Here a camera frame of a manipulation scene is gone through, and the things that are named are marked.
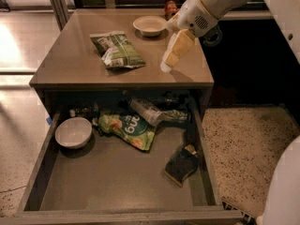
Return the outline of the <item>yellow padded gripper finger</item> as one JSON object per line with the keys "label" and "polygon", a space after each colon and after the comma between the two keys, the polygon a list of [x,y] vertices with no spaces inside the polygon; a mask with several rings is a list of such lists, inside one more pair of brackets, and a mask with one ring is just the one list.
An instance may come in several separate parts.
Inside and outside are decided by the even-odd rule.
{"label": "yellow padded gripper finger", "polygon": [[170,72],[176,64],[194,46],[195,36],[188,29],[174,33],[169,41],[166,52],[162,56],[160,68],[164,72]]}
{"label": "yellow padded gripper finger", "polygon": [[178,14],[173,15],[167,22],[166,22],[166,28],[170,31],[179,31],[180,28],[177,24],[178,20]]}

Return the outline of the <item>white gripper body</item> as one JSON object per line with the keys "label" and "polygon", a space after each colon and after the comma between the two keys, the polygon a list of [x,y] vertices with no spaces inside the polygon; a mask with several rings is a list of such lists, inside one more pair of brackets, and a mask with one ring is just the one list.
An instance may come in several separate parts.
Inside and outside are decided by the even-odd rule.
{"label": "white gripper body", "polygon": [[222,40],[218,20],[201,0],[186,0],[179,10],[177,25],[180,29],[189,29],[196,38],[203,38],[206,47],[215,47]]}

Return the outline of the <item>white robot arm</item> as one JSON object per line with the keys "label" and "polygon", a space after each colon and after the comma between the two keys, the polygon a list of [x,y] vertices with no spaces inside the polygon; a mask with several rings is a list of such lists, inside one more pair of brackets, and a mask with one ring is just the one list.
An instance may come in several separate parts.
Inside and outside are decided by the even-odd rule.
{"label": "white robot arm", "polygon": [[[172,36],[160,67],[168,72],[191,49],[195,38],[209,34],[225,14],[250,0],[186,0],[167,26]],[[300,62],[300,0],[263,0],[295,58]],[[280,156],[258,225],[300,225],[300,137]]]}

